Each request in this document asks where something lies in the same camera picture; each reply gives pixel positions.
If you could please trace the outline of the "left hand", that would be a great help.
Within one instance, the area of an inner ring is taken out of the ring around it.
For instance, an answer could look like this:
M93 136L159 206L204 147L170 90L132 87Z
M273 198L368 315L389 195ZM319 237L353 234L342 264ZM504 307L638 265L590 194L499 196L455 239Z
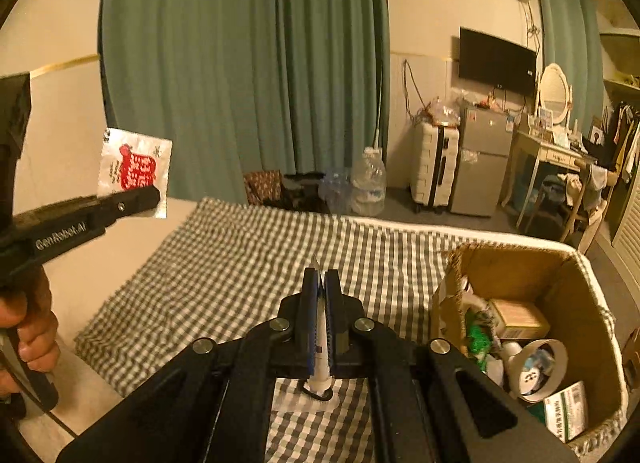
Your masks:
M49 373L60 358L58 318L52 310L50 282L42 266L23 272L1 294L1 327L15 327L18 354L27 367Z

